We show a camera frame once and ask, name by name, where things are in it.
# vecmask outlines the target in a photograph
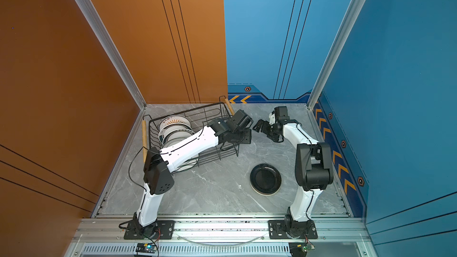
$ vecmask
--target yellow chevron arrow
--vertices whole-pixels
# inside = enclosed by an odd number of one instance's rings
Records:
[[[247,97],[245,97],[244,99],[242,99],[241,102],[244,103],[244,104],[246,104],[246,103],[247,103],[246,100],[247,100],[248,98],[250,98],[250,97],[251,97],[251,96],[248,95]]]
[[[230,101],[231,104],[235,104],[236,102],[234,101],[235,99],[237,99],[239,97],[239,95],[235,95]]]
[[[317,112],[322,112],[322,109],[316,109],[316,120],[317,120]]]
[[[319,129],[322,128],[322,122],[327,122],[324,118],[319,118]]]
[[[328,128],[323,128],[323,139],[325,140],[325,133],[328,132],[328,133],[332,133],[332,131],[330,131],[330,129]]]
[[[347,170],[347,168],[341,164],[338,165],[338,176],[341,178],[341,170],[345,171],[346,173],[349,174],[349,171]]]
[[[344,180],[344,192],[345,192],[346,195],[347,195],[347,186],[350,186],[351,188],[354,189],[354,191],[357,191],[357,190],[356,190],[356,186],[354,186],[353,183],[351,183],[350,181],[348,181],[348,180],[345,179],[345,180]]]
[[[338,156],[338,157],[340,157],[341,159],[343,159],[343,157],[341,157],[341,154],[334,150],[334,151],[333,151],[333,163],[335,163],[335,156]]]

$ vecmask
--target dish rack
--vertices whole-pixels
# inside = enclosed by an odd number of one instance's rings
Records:
[[[206,126],[211,120],[214,118],[222,118],[222,119],[228,119],[231,117],[230,112],[227,110],[227,107],[225,103],[219,102],[215,104],[208,104],[208,105],[203,105],[200,107],[192,108],[189,110],[181,111],[181,112],[176,112],[176,113],[170,113],[168,115],[164,115],[161,117],[157,117],[154,119],[151,119],[149,121],[149,148],[151,149],[152,147],[156,147],[157,149],[161,148],[161,144],[159,141],[159,124],[160,122],[171,115],[182,115],[189,119],[191,123],[191,128],[192,130],[197,133],[200,131],[204,126]],[[220,145],[217,145],[215,147],[209,148],[203,152],[201,152],[198,155],[198,160],[197,163],[192,167],[199,167],[201,165],[204,165],[209,162],[213,162],[216,160],[221,160],[222,158],[229,157],[231,155],[237,155],[239,153],[239,143],[234,144],[234,143],[223,143]],[[190,158],[186,162],[183,163],[185,165],[187,162],[194,160],[195,157]]]

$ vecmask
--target gray marble surface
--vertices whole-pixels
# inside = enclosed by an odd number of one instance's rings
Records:
[[[200,104],[150,104],[146,113],[153,118],[190,109]],[[253,119],[268,119],[268,114],[278,104],[233,104],[233,109],[243,109]],[[287,104],[289,116],[303,124],[312,137],[317,138],[304,104]],[[141,129],[129,149],[99,214],[133,214],[139,207],[143,189],[134,185],[128,176],[130,162],[141,149]],[[131,166],[131,177],[143,184],[142,153]],[[282,185],[272,196],[254,191],[249,174],[254,166],[268,163],[281,173]],[[189,171],[174,174],[174,187],[164,194],[159,214],[192,213],[265,213],[285,214],[292,204],[298,185],[294,176],[295,148],[286,140],[274,143],[262,133],[252,132],[252,142],[241,145],[240,153],[207,163]],[[346,214],[336,183],[319,196],[314,214]]]

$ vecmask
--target black plate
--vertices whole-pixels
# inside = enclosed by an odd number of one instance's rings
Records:
[[[259,164],[254,167],[250,175],[251,185],[255,191],[263,195],[272,195],[281,186],[281,174],[268,164]]]

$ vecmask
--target blue wall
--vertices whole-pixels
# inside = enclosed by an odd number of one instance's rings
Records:
[[[324,88],[382,257],[457,254],[456,62],[457,0],[367,0]]]
[[[228,83],[254,85],[268,99],[308,92],[350,1],[224,0]]]

